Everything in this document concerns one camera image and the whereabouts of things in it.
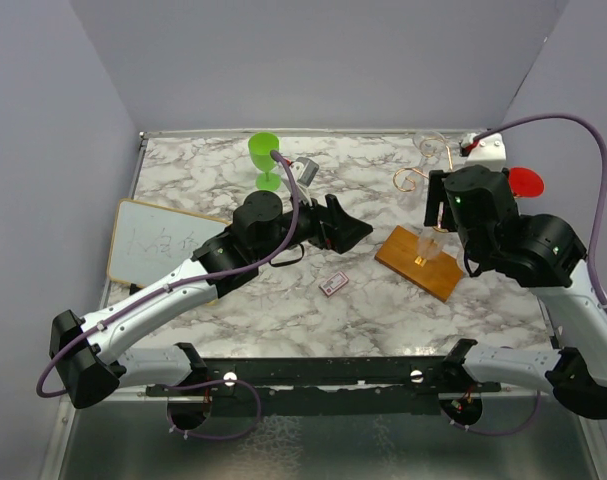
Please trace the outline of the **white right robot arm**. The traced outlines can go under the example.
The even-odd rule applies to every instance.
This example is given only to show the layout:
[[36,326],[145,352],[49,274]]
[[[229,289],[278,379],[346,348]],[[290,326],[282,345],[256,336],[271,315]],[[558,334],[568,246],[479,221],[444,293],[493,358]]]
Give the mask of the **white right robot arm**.
[[424,224],[455,232],[468,274],[496,271],[528,289],[561,327],[553,351],[458,341],[442,367],[444,383],[464,391],[497,382],[553,396],[567,410],[607,419],[607,313],[589,277],[587,249],[573,228],[549,214],[523,215],[508,170],[480,165],[429,174]]

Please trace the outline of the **green plastic wine glass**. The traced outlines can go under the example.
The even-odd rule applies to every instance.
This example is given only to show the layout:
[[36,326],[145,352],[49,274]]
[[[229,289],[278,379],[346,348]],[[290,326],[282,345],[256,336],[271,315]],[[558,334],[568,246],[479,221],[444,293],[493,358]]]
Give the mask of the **green plastic wine glass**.
[[275,192],[281,184],[278,174],[272,172],[276,162],[271,157],[273,150],[279,150],[279,139],[270,132],[258,132],[248,140],[248,150],[254,166],[260,171],[255,184],[259,190]]

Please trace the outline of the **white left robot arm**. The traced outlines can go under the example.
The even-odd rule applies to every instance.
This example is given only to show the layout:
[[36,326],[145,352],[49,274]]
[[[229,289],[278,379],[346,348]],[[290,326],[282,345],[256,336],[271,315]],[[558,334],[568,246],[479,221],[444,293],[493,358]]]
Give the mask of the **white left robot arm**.
[[139,349],[146,335],[179,315],[222,298],[259,274],[260,266],[304,242],[343,254],[372,233],[328,194],[326,203],[297,201],[290,212],[272,192],[256,191],[233,213],[221,233],[206,240],[165,277],[125,300],[77,316],[70,310],[52,321],[50,368],[77,409],[103,401],[119,388],[173,386],[189,395],[203,385],[205,365],[195,348],[177,343]]

